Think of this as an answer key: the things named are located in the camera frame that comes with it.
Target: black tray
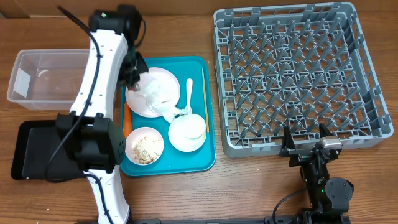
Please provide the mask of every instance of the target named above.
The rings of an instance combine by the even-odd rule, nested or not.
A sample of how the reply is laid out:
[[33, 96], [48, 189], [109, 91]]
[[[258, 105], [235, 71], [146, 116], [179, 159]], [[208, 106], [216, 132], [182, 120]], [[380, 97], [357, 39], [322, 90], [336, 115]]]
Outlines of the black tray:
[[[55, 121], [25, 121], [19, 126], [11, 177], [16, 180], [44, 179], [44, 168], [60, 144]], [[61, 149], [49, 169], [50, 178], [78, 177], [76, 162]]]

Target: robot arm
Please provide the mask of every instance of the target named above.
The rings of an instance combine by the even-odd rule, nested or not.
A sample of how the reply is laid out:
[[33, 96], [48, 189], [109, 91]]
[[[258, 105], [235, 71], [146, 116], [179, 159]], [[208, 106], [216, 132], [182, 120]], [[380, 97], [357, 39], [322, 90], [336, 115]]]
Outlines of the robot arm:
[[[91, 184], [99, 224], [125, 224], [130, 217], [119, 170], [125, 138], [113, 123], [113, 105], [118, 85], [134, 88], [139, 74], [148, 71], [141, 55], [134, 51], [141, 20], [134, 6], [119, 6], [116, 12], [95, 11], [90, 17], [90, 31], [101, 54], [98, 77], [93, 84], [98, 60], [95, 44], [90, 40], [79, 94], [70, 114], [58, 115], [56, 120], [57, 131], [64, 138], [83, 115], [79, 127], [63, 146], [68, 158], [76, 161]], [[84, 113], [92, 85], [95, 87], [90, 105]]]
[[326, 164], [340, 155], [342, 143], [332, 135], [324, 124], [320, 124], [320, 141], [308, 149], [296, 149], [288, 127], [284, 130], [284, 140], [279, 155], [290, 157], [289, 166], [300, 166], [301, 176], [305, 181], [310, 197], [311, 208], [301, 209], [295, 224], [349, 224], [349, 201], [354, 192], [354, 185], [348, 180], [330, 178]]

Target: wooden wall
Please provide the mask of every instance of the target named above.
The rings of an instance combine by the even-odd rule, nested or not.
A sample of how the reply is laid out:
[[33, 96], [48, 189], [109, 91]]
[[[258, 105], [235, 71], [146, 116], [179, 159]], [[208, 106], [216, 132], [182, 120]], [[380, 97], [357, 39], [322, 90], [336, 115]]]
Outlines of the wooden wall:
[[[330, 0], [0, 0], [0, 12], [7, 17], [60, 16], [61, 5], [77, 16], [89, 16], [94, 9], [115, 9], [134, 4], [143, 15], [210, 15], [231, 7], [308, 4]], [[352, 0], [357, 11], [396, 11], [396, 0]]]

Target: wooden chopstick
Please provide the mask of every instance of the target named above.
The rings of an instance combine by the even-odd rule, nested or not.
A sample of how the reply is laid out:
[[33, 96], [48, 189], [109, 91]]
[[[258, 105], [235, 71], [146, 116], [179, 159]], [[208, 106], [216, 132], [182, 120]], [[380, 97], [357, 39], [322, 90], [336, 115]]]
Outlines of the wooden chopstick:
[[206, 130], [209, 133], [209, 117], [207, 115], [207, 100], [206, 100], [206, 85], [205, 85], [205, 71], [201, 70], [201, 76], [203, 78], [203, 95], [205, 96], [205, 113], [206, 113]]

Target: small white bowl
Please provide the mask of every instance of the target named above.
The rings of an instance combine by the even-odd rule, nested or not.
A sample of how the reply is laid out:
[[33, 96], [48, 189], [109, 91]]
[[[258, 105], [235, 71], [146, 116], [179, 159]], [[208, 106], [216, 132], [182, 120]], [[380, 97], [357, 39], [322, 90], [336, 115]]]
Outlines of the small white bowl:
[[[148, 164], [140, 164], [139, 159], [134, 158], [134, 154], [132, 152], [132, 148], [135, 145], [135, 142], [139, 141], [143, 137], [149, 137], [151, 139], [158, 139], [158, 140], [161, 140], [163, 143], [162, 149], [160, 151], [160, 156], [156, 160], [154, 160]], [[146, 166], [146, 165], [153, 164], [154, 162], [156, 162], [162, 156], [163, 149], [164, 149], [164, 142], [163, 142], [162, 135], [158, 131], [156, 131], [155, 129], [150, 128], [150, 127], [137, 128], [132, 133], [130, 133], [126, 139], [126, 156], [127, 156], [127, 158], [129, 158], [129, 160], [131, 162], [133, 162], [137, 165], [140, 165], [140, 166]]]
[[197, 114], [180, 116], [169, 127], [170, 143], [182, 152], [199, 149], [205, 143], [206, 137], [206, 122]]

